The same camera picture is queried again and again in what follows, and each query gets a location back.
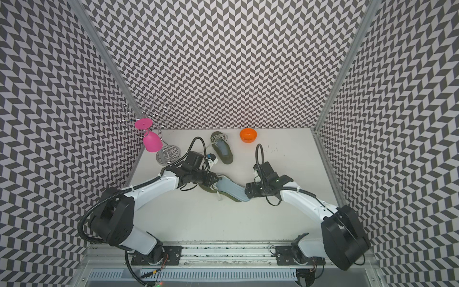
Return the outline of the grey-blue insole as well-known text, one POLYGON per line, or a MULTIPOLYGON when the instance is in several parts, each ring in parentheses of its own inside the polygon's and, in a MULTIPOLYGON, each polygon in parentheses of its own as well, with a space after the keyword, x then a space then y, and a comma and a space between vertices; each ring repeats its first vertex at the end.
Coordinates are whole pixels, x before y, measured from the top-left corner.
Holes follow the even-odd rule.
POLYGON ((248 198, 248 196, 245 193, 245 187, 236 184, 229 178, 220 178, 214 186, 219 193, 223 193, 224 195, 228 196, 229 198, 237 202, 250 201, 250 198, 248 198))

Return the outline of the olive green sandal with laces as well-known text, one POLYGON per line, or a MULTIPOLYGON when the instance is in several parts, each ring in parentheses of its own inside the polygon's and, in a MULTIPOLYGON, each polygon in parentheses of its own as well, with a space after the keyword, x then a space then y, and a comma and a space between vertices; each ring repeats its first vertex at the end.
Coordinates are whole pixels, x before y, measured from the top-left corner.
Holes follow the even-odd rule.
POLYGON ((213 132, 210 137, 211 146, 223 164, 230 165, 234 160, 232 150, 228 143, 228 135, 222 132, 213 132))

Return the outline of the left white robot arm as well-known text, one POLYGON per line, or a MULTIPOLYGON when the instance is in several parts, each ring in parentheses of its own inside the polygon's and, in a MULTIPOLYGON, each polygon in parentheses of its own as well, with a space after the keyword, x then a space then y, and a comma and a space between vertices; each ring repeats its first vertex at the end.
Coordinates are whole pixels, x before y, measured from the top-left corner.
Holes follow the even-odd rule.
POLYGON ((179 161, 163 167, 153 179, 123 189, 106 189, 80 219, 79 236, 87 242, 107 243, 142 255, 149 264, 158 264, 164 258, 163 244, 134 225, 135 213, 162 194, 187 184, 211 186, 217 183, 219 178, 210 170, 217 161, 214 154, 190 151, 179 161))

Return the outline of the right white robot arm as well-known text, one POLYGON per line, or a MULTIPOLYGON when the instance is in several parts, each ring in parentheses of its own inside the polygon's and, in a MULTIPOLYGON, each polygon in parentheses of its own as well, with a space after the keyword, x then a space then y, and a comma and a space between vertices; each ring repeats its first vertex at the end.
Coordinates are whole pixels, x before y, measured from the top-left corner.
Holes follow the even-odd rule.
POLYGON ((369 237, 353 208, 320 200, 291 177, 278 176, 269 162, 256 164, 253 169, 258 180, 246 184, 248 198, 277 197, 306 214, 320 227, 318 239, 304 233, 292 242, 292 253, 297 262, 304 258, 328 258, 339 269, 347 271, 370 249, 369 237))

